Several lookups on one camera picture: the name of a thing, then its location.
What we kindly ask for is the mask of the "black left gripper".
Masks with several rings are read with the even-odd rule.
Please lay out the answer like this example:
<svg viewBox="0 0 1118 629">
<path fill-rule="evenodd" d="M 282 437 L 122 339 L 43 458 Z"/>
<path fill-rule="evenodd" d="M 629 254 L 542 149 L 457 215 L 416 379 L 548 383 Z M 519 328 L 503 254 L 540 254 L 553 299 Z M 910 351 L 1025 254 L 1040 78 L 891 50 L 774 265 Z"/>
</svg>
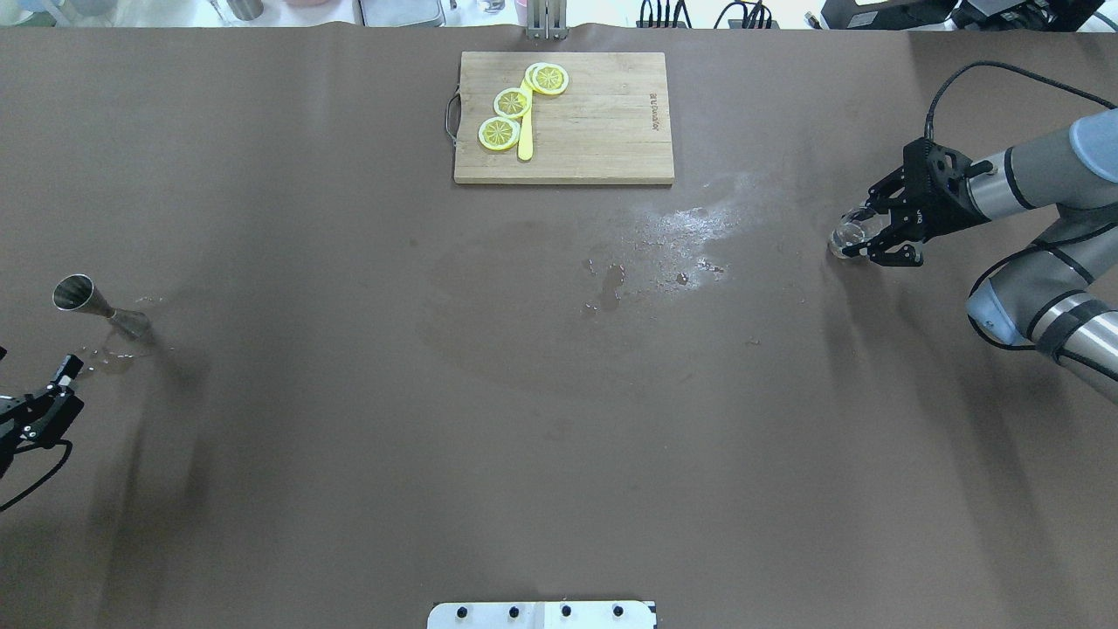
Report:
<svg viewBox="0 0 1118 629">
<path fill-rule="evenodd" d="M 76 397 L 72 385 L 83 366 L 80 358 L 67 354 L 48 382 L 48 397 L 4 399 L 1 477 L 12 465 L 18 447 L 32 445 L 51 449 L 63 442 L 72 422 L 84 410 L 85 403 Z"/>
</svg>

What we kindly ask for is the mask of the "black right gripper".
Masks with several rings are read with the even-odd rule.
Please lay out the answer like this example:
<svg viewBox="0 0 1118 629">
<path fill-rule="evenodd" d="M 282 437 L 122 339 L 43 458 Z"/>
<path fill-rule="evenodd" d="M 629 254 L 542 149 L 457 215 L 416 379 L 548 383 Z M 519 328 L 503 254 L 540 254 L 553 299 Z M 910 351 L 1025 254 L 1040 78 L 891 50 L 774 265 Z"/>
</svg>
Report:
<svg viewBox="0 0 1118 629">
<path fill-rule="evenodd" d="M 908 143 L 902 158 L 902 166 L 866 192 L 866 210 L 901 210 L 900 226 L 888 226 L 866 242 L 864 256 L 878 266 L 922 266 L 925 240 L 983 223 L 968 191 L 972 159 L 928 139 Z"/>
</svg>

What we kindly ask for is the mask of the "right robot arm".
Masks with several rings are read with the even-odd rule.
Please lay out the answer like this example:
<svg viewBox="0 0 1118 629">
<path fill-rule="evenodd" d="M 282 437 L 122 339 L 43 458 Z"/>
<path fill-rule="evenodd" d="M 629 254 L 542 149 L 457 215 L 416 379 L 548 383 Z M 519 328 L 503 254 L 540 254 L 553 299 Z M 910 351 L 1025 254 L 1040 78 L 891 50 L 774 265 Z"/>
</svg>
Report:
<svg viewBox="0 0 1118 629">
<path fill-rule="evenodd" d="M 1034 351 L 1115 399 L 1117 314 L 1090 290 L 1115 268 L 1115 121 L 1114 109 L 1095 113 L 980 160 L 917 139 L 849 212 L 863 235 L 835 252 L 921 266 L 934 238 L 1054 207 L 1044 232 L 974 284 L 967 316 L 991 345 Z"/>
</svg>

